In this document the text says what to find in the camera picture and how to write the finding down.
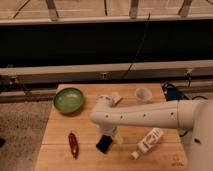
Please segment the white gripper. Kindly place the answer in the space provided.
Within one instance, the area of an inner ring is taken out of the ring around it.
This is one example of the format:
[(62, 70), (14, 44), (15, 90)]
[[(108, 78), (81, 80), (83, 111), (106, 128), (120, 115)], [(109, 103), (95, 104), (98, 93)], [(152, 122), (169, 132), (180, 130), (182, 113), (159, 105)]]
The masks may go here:
[(120, 132), (117, 131), (117, 127), (115, 125), (100, 125), (99, 130), (103, 135), (112, 136), (112, 140), (115, 144), (122, 144), (123, 137)]

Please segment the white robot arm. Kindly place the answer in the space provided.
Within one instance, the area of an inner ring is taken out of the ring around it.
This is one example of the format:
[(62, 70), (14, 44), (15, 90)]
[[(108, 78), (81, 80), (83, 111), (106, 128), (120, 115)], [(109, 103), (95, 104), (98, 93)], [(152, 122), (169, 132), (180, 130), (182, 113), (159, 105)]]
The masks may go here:
[(114, 107), (110, 96), (102, 96), (93, 107), (90, 119), (108, 136), (118, 125), (190, 130), (188, 170), (213, 171), (213, 100), (173, 100)]

